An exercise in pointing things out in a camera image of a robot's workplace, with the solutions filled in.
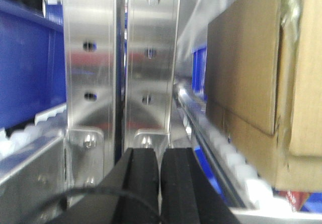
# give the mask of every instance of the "metal bracket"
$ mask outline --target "metal bracket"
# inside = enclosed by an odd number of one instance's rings
[[[68,129],[65,142],[67,187],[97,185],[103,179],[103,131],[97,128]]]

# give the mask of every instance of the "brown cardboard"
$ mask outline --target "brown cardboard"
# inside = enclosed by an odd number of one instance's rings
[[[252,3],[264,5],[259,1],[261,0],[237,0],[225,13],[209,24],[209,57],[206,67],[206,93],[209,100],[206,114],[231,137],[238,150],[256,166],[260,175],[272,186],[280,190],[322,191],[322,56],[319,54],[322,48],[322,17],[317,11],[322,6],[322,0],[278,0],[280,13],[277,13],[274,19],[269,14],[270,16],[261,23],[271,25],[272,22],[278,22],[278,25],[281,25],[277,27],[279,37],[262,37],[261,41],[253,44],[253,48],[243,43],[250,42],[253,38],[259,40],[258,35],[264,35],[261,34],[264,28],[262,25],[246,35],[243,34],[241,38],[234,35],[239,33],[235,29],[234,34],[221,34],[221,39],[218,39],[219,36],[215,33],[221,30],[225,22],[234,19],[244,21],[239,22],[239,25],[246,25],[245,22],[257,18],[257,14],[265,17],[262,11],[268,10],[267,8],[251,6]],[[276,2],[267,3],[267,6],[270,4],[276,5]],[[252,84],[245,88],[240,77],[244,74],[252,76],[252,60],[248,61],[244,57],[243,61],[235,59],[236,64],[223,64],[222,62],[227,62],[230,56],[222,51],[231,52],[232,48],[238,45],[234,48],[238,51],[234,53],[236,55],[241,55],[239,51],[245,51],[243,54],[248,52],[250,57],[255,55],[256,58],[258,50],[269,50],[271,53],[267,55],[273,55],[276,49],[264,49],[268,40],[277,43],[278,58],[271,61],[259,60],[258,64],[259,68],[265,69],[274,69],[267,68],[267,65],[276,64],[275,71],[266,71],[268,75],[273,74],[271,79],[275,79],[276,84],[269,84],[265,88],[262,83],[258,83],[262,79],[254,78],[250,80]],[[220,57],[214,55],[218,53],[217,44]],[[240,95],[230,95],[230,88],[233,88],[233,91],[242,88]],[[261,91],[269,92],[272,98],[265,98]],[[254,93],[249,99],[248,92]],[[268,107],[259,104],[262,100],[260,98],[274,101],[270,102]],[[248,117],[248,114],[251,114],[248,109],[232,107],[234,105],[229,102],[232,99],[248,102],[253,115]]]
[[[321,8],[322,0],[303,0],[290,144],[298,156],[322,156]]]
[[[281,0],[238,0],[208,27],[209,98],[267,134],[274,133],[280,7]]]

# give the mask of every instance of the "metal strip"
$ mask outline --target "metal strip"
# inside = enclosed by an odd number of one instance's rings
[[[63,137],[41,137],[0,166],[1,223],[44,223],[60,212],[57,205],[43,212],[38,207],[64,191]]]
[[[124,149],[146,147],[142,134],[169,134],[179,1],[128,0]]]
[[[117,0],[63,0],[69,128],[102,131],[104,174],[114,165],[116,122],[119,122],[121,36],[117,33]]]

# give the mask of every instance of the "reflective metal surface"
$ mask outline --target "reflective metal surface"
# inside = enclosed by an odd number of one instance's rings
[[[63,0],[68,127],[104,134],[104,174],[114,165],[123,57],[117,0]]]
[[[257,210],[230,209],[242,224],[318,224],[322,214],[307,212],[272,213]]]
[[[101,130],[68,129],[66,173],[68,187],[93,187],[103,179],[104,137]]]
[[[179,0],[128,0],[124,150],[142,132],[169,134],[178,9]]]
[[[64,191],[63,137],[41,137],[0,162],[0,223],[27,223],[31,213]],[[28,223],[45,223],[57,205],[38,211]]]

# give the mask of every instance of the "mounting hole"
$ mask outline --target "mounting hole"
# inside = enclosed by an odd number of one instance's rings
[[[148,48],[144,50],[145,57],[152,59],[156,57],[156,50],[152,48]]]
[[[142,97],[142,103],[144,105],[149,105],[150,102],[151,102],[151,95],[150,94],[145,95],[145,96]]]
[[[97,45],[95,42],[93,41],[85,41],[83,43],[83,50],[87,51],[87,52],[94,52],[97,49]]]
[[[85,95],[84,95],[84,98],[88,101],[96,101],[97,99],[97,95],[95,93],[92,93],[92,92],[86,92]]]
[[[68,208],[68,199],[67,199],[66,196],[61,198],[61,200],[59,201],[59,206],[60,206],[62,211],[67,210],[67,208]]]

